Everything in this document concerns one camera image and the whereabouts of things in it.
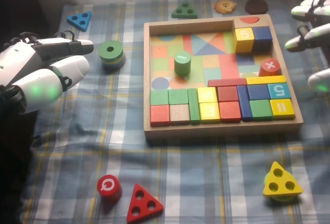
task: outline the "checkered fabric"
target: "checkered fabric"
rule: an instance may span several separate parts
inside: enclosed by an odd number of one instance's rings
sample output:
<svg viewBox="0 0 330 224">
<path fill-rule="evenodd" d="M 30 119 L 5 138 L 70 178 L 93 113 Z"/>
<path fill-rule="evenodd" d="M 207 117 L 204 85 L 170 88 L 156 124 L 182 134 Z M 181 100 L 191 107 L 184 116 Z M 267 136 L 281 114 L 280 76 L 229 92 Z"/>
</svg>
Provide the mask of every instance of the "checkered fabric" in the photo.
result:
<svg viewBox="0 0 330 224">
<path fill-rule="evenodd" d="M 30 175 L 22 193 L 23 223 L 125 223 L 135 183 L 164 205 L 148 223 L 330 223 L 330 101 L 307 87 L 310 74 L 327 68 L 318 49 L 283 49 L 304 125 L 285 135 L 159 140 L 181 146 L 149 146 L 143 132 L 143 24 L 175 20 L 176 1 L 65 6 L 59 30 L 72 29 L 93 41 L 86 55 L 90 73 L 53 105 L 40 110 L 32 144 Z M 200 18 L 220 17 L 217 0 L 190 0 Z M 233 0 L 233 15 L 245 15 L 247 0 Z M 266 0 L 281 48 L 297 36 L 300 22 L 290 10 L 299 0 Z M 92 11 L 87 32 L 73 29 L 66 16 Z M 98 47 L 123 43 L 127 62 L 113 74 L 102 70 Z M 304 189 L 299 200 L 279 204 L 262 195 L 274 161 Z M 118 176 L 123 189 L 111 209 L 101 202 L 97 180 Z"/>
</svg>

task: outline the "yellow rectangular block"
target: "yellow rectangular block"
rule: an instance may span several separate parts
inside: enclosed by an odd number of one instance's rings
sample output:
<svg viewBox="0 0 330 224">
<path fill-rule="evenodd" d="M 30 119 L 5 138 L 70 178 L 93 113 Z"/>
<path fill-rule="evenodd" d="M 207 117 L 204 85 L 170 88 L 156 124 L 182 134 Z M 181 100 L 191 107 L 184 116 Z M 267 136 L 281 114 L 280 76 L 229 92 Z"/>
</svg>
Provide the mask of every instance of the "yellow rectangular block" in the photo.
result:
<svg viewBox="0 0 330 224">
<path fill-rule="evenodd" d="M 218 102 L 200 103 L 201 122 L 218 123 L 220 122 L 220 112 Z"/>
<path fill-rule="evenodd" d="M 234 50 L 236 53 L 250 53 L 252 52 L 254 35 L 252 28 L 238 28 L 234 32 Z"/>
<path fill-rule="evenodd" d="M 197 88 L 198 103 L 218 102 L 215 87 Z"/>
<path fill-rule="evenodd" d="M 271 99 L 270 105 L 275 119 L 294 118 L 295 116 L 291 99 Z"/>
<path fill-rule="evenodd" d="M 271 84 L 271 83 L 284 83 L 287 82 L 285 76 L 260 76 L 260 77 L 249 77 L 246 79 L 248 85 L 255 84 Z"/>
</svg>

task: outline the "blue triangle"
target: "blue triangle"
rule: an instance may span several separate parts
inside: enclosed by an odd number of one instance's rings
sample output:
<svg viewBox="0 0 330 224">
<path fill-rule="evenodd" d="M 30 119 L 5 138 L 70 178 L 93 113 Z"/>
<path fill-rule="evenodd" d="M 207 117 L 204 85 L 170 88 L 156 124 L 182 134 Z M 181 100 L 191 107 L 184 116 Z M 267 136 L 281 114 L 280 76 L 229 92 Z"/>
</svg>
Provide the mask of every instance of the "blue triangle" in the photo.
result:
<svg viewBox="0 0 330 224">
<path fill-rule="evenodd" d="M 213 45 L 207 43 L 205 46 L 203 46 L 202 49 L 200 49 L 194 55 L 196 55 L 196 56 L 204 56 L 204 55 L 219 55 L 219 54 L 225 54 L 225 53 L 223 51 L 217 49 Z"/>
<path fill-rule="evenodd" d="M 196 53 L 203 48 L 207 44 L 206 41 L 202 40 L 200 37 L 196 35 L 191 36 L 191 44 L 192 44 L 192 53 L 196 55 Z"/>
<path fill-rule="evenodd" d="M 78 28 L 79 30 L 86 32 L 91 17 L 92 17 L 92 12 L 87 11 L 80 14 L 69 15 L 67 17 L 67 22 L 70 23 L 72 26 Z"/>
</svg>

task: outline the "blue block with number 5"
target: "blue block with number 5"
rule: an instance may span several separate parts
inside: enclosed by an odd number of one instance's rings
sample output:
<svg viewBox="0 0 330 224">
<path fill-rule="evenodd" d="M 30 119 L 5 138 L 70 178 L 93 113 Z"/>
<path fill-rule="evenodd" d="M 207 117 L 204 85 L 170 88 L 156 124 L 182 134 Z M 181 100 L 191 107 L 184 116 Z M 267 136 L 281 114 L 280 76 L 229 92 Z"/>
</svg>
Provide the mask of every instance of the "blue block with number 5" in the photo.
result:
<svg viewBox="0 0 330 224">
<path fill-rule="evenodd" d="M 271 99 L 291 99 L 287 83 L 268 84 Z"/>
</svg>

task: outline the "hole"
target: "hole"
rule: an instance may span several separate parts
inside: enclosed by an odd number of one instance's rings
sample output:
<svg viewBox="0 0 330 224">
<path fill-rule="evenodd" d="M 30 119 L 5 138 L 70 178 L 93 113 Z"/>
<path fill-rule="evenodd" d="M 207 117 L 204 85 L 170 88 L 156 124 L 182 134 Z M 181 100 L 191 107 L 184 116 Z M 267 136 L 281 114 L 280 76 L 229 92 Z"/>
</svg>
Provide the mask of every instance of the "hole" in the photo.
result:
<svg viewBox="0 0 330 224">
<path fill-rule="evenodd" d="M 277 192 L 278 190 L 278 185 L 276 183 L 270 183 L 268 187 L 273 192 Z"/>
<path fill-rule="evenodd" d="M 273 173 L 274 173 L 274 175 L 275 176 L 277 176 L 277 177 L 282 177 L 282 175 L 283 175 L 283 172 L 282 172 L 282 170 L 281 169 L 275 169 L 274 171 L 273 171 Z"/>
<path fill-rule="evenodd" d="M 142 199 L 142 198 L 144 197 L 144 193 L 143 193 L 143 191 L 137 191 L 137 192 L 135 193 L 135 197 L 136 197 L 137 199 Z"/>
<path fill-rule="evenodd" d="M 288 182 L 285 183 L 285 187 L 286 187 L 288 190 L 292 191 L 292 190 L 294 189 L 294 183 L 291 182 L 291 181 L 288 181 Z"/>
<path fill-rule="evenodd" d="M 148 207 L 149 210 L 153 210 L 156 207 L 156 203 L 152 200 L 150 200 L 146 206 Z"/>
<path fill-rule="evenodd" d="M 132 208 L 132 214 L 135 215 L 135 216 L 139 215 L 140 214 L 140 208 L 137 207 L 137 206 L 133 207 Z"/>
</svg>

